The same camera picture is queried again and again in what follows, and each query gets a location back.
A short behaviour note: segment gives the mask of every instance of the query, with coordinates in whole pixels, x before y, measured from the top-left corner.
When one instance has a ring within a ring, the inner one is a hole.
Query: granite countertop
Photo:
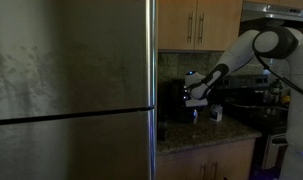
[[[220,122],[209,119],[208,113],[199,115],[197,124],[168,122],[165,141],[157,142],[157,154],[165,155],[195,148],[209,147],[260,137],[253,128],[223,114]]]

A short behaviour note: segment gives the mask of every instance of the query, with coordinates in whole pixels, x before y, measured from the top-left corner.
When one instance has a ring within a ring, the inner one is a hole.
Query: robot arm
[[[218,63],[207,76],[197,72],[186,74],[185,86],[189,94],[185,101],[186,107],[207,105],[206,97],[213,83],[246,65],[254,54],[261,57],[282,59],[290,55],[300,41],[303,41],[303,35],[291,28],[271,28],[261,32],[255,30],[245,32],[222,54]]]
[[[247,64],[253,57],[252,42],[259,34],[258,31],[250,30],[239,37],[239,39],[226,50],[213,70],[207,76],[197,72],[189,72],[185,77],[185,86],[190,97],[186,100],[187,107],[207,105],[206,97],[212,85],[217,80],[230,74]]]
[[[221,56],[212,71],[205,77],[197,72],[187,73],[185,101],[187,107],[207,105],[206,97],[217,80],[241,68],[253,55],[286,59],[290,66],[290,79],[281,78],[291,88],[291,102],[287,123],[288,149],[283,160],[280,179],[303,179],[303,34],[295,29],[273,27],[261,32],[248,31]]]

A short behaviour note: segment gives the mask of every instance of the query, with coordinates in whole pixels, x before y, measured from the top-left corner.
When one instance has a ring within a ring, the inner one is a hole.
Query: stove
[[[225,114],[262,133],[285,133],[288,109],[266,103],[268,89],[268,75],[226,76],[216,83],[209,102],[220,103]]]
[[[288,109],[266,101],[268,75],[226,76],[212,89],[208,102],[221,104],[223,113],[260,131],[252,159],[251,179],[266,171],[279,172],[287,147]]]

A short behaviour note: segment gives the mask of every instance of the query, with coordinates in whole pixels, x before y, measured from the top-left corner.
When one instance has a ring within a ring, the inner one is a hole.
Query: lower cabinet
[[[255,139],[157,157],[157,180],[247,180]]]

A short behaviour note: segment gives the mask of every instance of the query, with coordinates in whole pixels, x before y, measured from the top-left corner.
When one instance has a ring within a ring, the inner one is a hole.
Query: stainless steel refrigerator
[[[155,2],[0,0],[0,180],[154,179]]]

